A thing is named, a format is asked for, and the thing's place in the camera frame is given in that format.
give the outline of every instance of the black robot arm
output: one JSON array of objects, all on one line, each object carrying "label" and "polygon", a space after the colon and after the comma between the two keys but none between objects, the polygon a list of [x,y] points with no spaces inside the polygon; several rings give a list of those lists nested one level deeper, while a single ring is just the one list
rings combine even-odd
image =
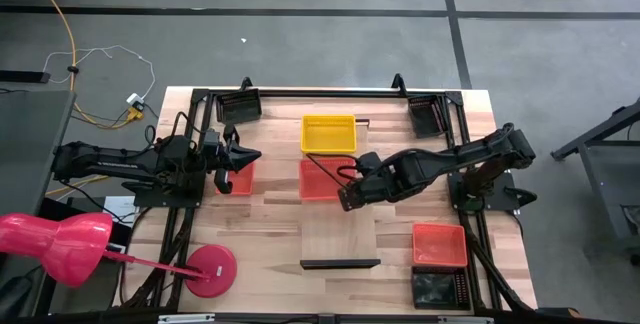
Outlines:
[{"label": "black robot arm", "polygon": [[338,195],[345,211],[381,201],[395,203],[422,192],[440,175],[484,162],[467,170],[463,180],[467,195],[481,196],[502,172],[526,168],[534,158],[522,131],[507,123],[480,140],[437,153],[406,149],[384,161],[375,152],[364,154],[355,168],[362,177],[352,178]]},{"label": "black robot arm", "polygon": [[195,176],[216,171],[215,185],[220,192],[230,193],[232,183],[228,172],[241,170],[262,153],[241,147],[233,125],[224,129],[226,145],[221,141],[220,133],[213,129],[203,135],[202,147],[183,135],[171,135],[140,151],[72,142],[57,148],[53,177],[64,182],[100,174],[146,183],[123,184],[133,191],[157,187],[162,191],[179,192],[188,189]]}]

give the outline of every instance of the pink lamp shade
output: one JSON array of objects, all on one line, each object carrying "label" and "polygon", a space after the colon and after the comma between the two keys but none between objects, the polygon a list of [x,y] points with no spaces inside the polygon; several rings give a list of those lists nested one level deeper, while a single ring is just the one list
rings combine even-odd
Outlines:
[{"label": "pink lamp shade", "polygon": [[38,258],[52,278],[70,287],[82,285],[102,257],[188,275],[187,287],[203,298],[222,295],[235,280],[236,259],[223,246],[205,245],[191,255],[189,269],[178,268],[105,250],[112,227],[106,213],[85,213],[61,222],[8,214],[0,217],[0,252]]},{"label": "pink lamp shade", "polygon": [[60,222],[8,214],[0,217],[0,252],[38,258],[52,278],[78,287],[98,266],[112,226],[106,213],[76,215]]}]

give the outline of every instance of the wooden table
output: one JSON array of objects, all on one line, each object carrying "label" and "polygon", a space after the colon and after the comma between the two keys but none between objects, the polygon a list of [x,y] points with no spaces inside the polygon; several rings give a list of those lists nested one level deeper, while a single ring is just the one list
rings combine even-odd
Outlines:
[{"label": "wooden table", "polygon": [[[192,89],[167,88],[158,124],[159,137],[170,134],[179,111],[188,111]],[[466,90],[462,93],[471,140],[493,132],[496,124],[488,92]],[[381,158],[386,158],[409,147],[442,150],[446,148],[444,138],[415,139],[404,99],[262,98],[262,108],[261,120],[237,126],[242,146],[263,153],[256,162],[253,195],[215,195],[213,175],[210,175],[191,235],[190,252],[204,244],[220,244],[231,249],[238,260],[238,276],[226,294],[214,299],[195,297],[185,288],[180,310],[439,314],[415,310],[412,305],[411,227],[414,222],[458,224],[449,203],[445,178],[439,178],[421,194],[395,205],[381,203],[345,213],[337,202],[300,200],[298,165],[302,159],[299,140],[303,114],[355,114],[357,118],[370,119],[368,130],[358,128],[358,155],[376,151]],[[452,110],[451,115],[452,122],[457,123],[455,111]],[[215,121],[215,114],[212,123],[216,130],[222,129]],[[184,120],[178,132],[183,131]],[[460,143],[457,124],[454,124],[454,133],[456,142]],[[149,212],[138,226],[130,254],[151,260],[158,258],[166,215],[167,210],[163,209]],[[486,219],[497,267],[520,297],[536,307],[518,224],[505,213],[487,212]],[[330,230],[335,234],[326,235]],[[373,253],[382,264],[372,269],[317,271],[304,271],[299,265],[303,258],[321,259],[331,255],[330,259],[339,259],[336,253],[351,257]],[[126,297],[133,294],[149,271],[141,265],[128,265]],[[484,270],[479,269],[478,276],[483,300],[490,306]]]}]

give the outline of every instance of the round pink base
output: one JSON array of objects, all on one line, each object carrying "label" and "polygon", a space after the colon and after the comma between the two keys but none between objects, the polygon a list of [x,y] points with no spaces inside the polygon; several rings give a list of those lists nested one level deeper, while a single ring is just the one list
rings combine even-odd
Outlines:
[{"label": "round pink base", "polygon": [[220,245],[205,245],[196,250],[187,265],[211,274],[211,279],[186,280],[187,288],[201,298],[215,298],[224,294],[236,279],[238,263],[231,250]]}]

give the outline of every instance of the concrete floor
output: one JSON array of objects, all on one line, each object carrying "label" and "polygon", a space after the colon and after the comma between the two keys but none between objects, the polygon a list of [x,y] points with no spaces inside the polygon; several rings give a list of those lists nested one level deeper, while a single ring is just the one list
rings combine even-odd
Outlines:
[{"label": "concrete floor", "polygon": [[[445,9],[444,0],[58,1],[95,6]],[[640,0],[456,0],[456,5],[458,10],[640,11]],[[156,109],[168,85],[239,84],[247,75],[257,85],[386,87],[393,74],[401,72],[410,87],[460,88],[446,18],[71,15],[69,20],[79,48],[121,44],[154,63],[158,82],[148,99]],[[531,168],[515,176],[520,187],[539,195],[521,217],[539,305],[575,307],[593,318],[640,321],[640,271],[624,258],[587,260],[582,253],[583,246],[609,231],[579,158],[556,163],[548,155],[640,95],[640,22],[465,19],[460,27],[473,88],[490,91],[497,122],[512,121],[522,128],[538,154]],[[0,33],[0,67],[5,69],[39,70],[49,52],[69,49],[54,15],[0,14]],[[57,58],[50,64],[59,78],[68,60]],[[151,79],[142,62],[121,52],[113,60],[96,53],[81,70],[78,102],[107,117],[117,116],[126,107],[124,99],[143,92]],[[153,118],[118,131],[100,131],[72,121],[65,140],[143,147],[142,131],[148,123],[154,123]],[[637,138],[640,126],[636,129],[632,136]],[[116,180],[89,188],[96,196],[128,194]],[[93,306],[107,303],[94,301]]]}]

